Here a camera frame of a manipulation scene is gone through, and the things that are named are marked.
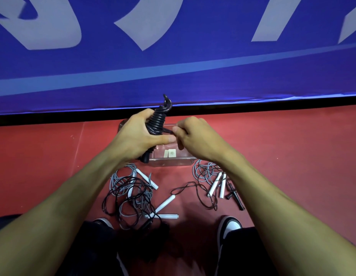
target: sneaker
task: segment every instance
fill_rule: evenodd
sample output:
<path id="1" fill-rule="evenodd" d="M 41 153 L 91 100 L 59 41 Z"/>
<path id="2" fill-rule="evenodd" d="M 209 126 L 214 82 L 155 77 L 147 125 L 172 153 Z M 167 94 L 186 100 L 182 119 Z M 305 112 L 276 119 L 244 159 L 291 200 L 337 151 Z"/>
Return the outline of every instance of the sneaker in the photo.
<path id="1" fill-rule="evenodd" d="M 93 220 L 93 222 L 114 229 L 111 223 L 106 218 L 97 218 L 96 220 Z"/>
<path id="2" fill-rule="evenodd" d="M 237 218 L 231 217 L 231 216 L 225 216 L 222 218 L 219 228 L 218 228 L 218 250 L 219 254 L 221 251 L 221 246 L 224 243 L 224 239 L 228 235 L 229 232 L 233 230 L 238 230 L 242 228 L 242 225 L 238 221 Z"/>

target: hand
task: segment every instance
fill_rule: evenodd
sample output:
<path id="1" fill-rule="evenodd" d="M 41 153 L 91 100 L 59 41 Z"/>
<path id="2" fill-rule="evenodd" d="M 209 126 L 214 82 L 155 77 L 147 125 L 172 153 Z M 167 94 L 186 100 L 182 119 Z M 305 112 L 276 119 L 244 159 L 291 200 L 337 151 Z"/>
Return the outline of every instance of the hand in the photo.
<path id="1" fill-rule="evenodd" d="M 173 127 L 178 148 L 184 147 L 196 158 L 219 164 L 223 154 L 234 150 L 203 118 L 189 117 Z"/>
<path id="2" fill-rule="evenodd" d="M 147 108 L 132 115 L 109 144 L 107 149 L 115 151 L 121 162 L 130 162 L 156 145 L 170 144 L 176 141 L 176 137 L 173 135 L 151 135 L 148 133 L 145 123 L 153 113 L 152 109 Z"/>

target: black pants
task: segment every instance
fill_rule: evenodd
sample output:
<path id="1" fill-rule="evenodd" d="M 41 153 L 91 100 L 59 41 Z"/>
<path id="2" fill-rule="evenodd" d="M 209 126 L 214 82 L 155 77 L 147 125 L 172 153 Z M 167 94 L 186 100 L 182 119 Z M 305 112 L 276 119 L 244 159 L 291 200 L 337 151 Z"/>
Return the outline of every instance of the black pants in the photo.
<path id="1" fill-rule="evenodd" d="M 0 229 L 20 215 L 0 217 Z M 116 231 L 84 222 L 56 275 L 124 275 L 117 259 Z M 218 276 L 278 275 L 254 227 L 229 232 L 221 248 Z"/>

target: transparent plastic bin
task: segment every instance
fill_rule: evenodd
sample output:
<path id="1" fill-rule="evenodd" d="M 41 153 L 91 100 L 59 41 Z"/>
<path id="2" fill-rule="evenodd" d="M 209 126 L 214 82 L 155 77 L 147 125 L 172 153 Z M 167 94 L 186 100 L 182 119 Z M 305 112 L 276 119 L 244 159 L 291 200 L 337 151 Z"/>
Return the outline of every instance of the transparent plastic bin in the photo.
<path id="1" fill-rule="evenodd" d="M 120 122 L 118 131 L 125 124 L 126 120 Z M 172 130 L 175 124 L 164 124 L 164 128 Z M 173 158 L 164 158 L 165 150 L 175 149 L 176 157 Z M 152 167 L 171 167 L 171 166 L 190 166 L 195 162 L 196 158 L 192 156 L 191 153 L 187 151 L 186 148 L 179 150 L 178 144 L 171 143 L 166 145 L 158 145 L 154 151 L 150 154 L 150 161 L 147 164 Z"/>

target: red floor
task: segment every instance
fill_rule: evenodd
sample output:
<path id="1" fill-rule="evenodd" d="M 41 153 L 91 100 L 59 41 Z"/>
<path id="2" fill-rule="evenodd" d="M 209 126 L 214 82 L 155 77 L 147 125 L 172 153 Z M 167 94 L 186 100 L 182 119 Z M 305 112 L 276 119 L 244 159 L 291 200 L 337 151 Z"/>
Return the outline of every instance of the red floor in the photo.
<path id="1" fill-rule="evenodd" d="M 287 195 L 356 245 L 356 106 L 202 117 Z M 106 147 L 119 122 L 0 127 L 0 216 L 26 212 L 45 199 Z M 193 179 L 191 167 L 140 168 L 151 171 L 160 186 L 155 205 Z M 106 192 L 107 186 L 88 219 L 104 215 Z M 204 209 L 194 190 L 177 196 L 164 213 L 179 213 L 170 225 L 185 256 L 176 260 L 163 254 L 155 264 L 138 262 L 129 268 L 131 275 L 211 275 L 220 216 L 253 225 L 232 200 L 219 199 L 217 212 Z"/>

